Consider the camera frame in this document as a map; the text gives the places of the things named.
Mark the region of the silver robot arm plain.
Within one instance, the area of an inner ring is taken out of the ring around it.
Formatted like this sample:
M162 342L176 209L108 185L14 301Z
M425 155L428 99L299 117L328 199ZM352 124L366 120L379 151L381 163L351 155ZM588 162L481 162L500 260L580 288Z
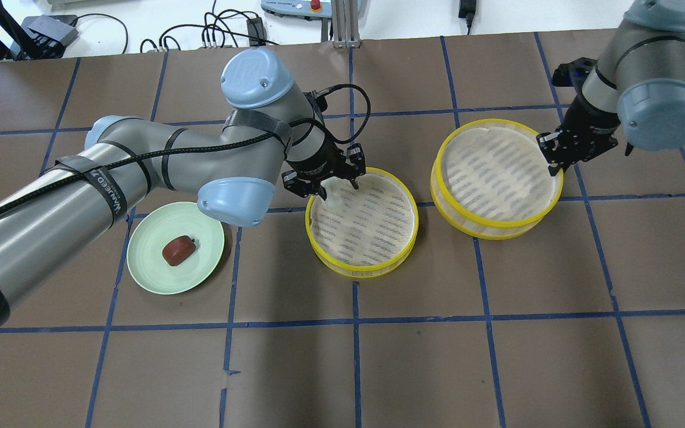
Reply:
M630 148L685 146L685 33L652 21L660 1L638 1L598 59L544 68L574 33L453 36L366 42L347 55L346 71L363 87L354 105L366 125L357 138L367 166L403 179L419 202L430 197L439 147L464 119L516 120L532 127L521 143L495 137L494 125L450 138L443 161L457 167L447 185L472 197L512 202L560 186L578 162L612 150L621 127Z

